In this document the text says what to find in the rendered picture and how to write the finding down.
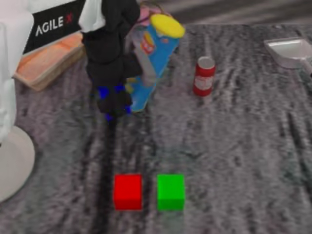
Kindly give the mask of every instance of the soda can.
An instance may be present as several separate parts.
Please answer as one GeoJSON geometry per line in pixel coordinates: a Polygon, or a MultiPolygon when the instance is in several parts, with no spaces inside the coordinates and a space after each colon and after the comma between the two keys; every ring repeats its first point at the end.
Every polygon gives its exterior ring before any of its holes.
{"type": "Polygon", "coordinates": [[[208,56],[200,57],[197,61],[193,92],[201,97],[211,93],[215,76],[215,61],[208,56]]]}

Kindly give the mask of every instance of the brown tray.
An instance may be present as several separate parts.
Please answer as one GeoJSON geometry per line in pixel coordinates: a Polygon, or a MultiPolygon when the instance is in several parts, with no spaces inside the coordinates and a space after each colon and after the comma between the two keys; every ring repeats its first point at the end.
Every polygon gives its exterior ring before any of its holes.
{"type": "Polygon", "coordinates": [[[20,61],[14,77],[36,91],[43,90],[85,55],[81,38],[80,33],[73,34],[25,56],[20,61]]]}

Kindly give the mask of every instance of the green cube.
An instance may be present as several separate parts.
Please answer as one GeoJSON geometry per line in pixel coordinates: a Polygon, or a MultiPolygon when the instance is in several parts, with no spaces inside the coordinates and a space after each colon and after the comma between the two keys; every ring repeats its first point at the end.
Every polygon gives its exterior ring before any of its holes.
{"type": "Polygon", "coordinates": [[[185,203],[184,175],[157,175],[157,207],[159,210],[183,210],[185,203]]]}

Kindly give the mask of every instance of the table surface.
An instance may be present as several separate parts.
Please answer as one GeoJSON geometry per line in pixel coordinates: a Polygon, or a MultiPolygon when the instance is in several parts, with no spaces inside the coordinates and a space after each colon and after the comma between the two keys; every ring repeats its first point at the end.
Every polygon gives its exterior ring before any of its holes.
{"type": "Polygon", "coordinates": [[[107,125],[85,60],[34,93],[17,82],[17,125],[37,159],[0,206],[3,234],[310,234],[312,81],[278,67],[263,40],[312,40],[308,26],[187,27],[146,110],[107,125]],[[211,55],[214,91],[192,93],[211,55]],[[142,212],[116,212],[113,176],[142,173],[142,212]],[[156,175],[183,173],[182,212],[156,211],[156,175]]]}

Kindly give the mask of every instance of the red block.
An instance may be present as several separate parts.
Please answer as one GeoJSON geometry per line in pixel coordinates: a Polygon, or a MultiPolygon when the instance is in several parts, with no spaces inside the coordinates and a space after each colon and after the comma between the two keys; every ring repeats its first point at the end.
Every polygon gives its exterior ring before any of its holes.
{"type": "Polygon", "coordinates": [[[142,209],[142,176],[140,174],[115,175],[114,205],[116,210],[142,209]]]}

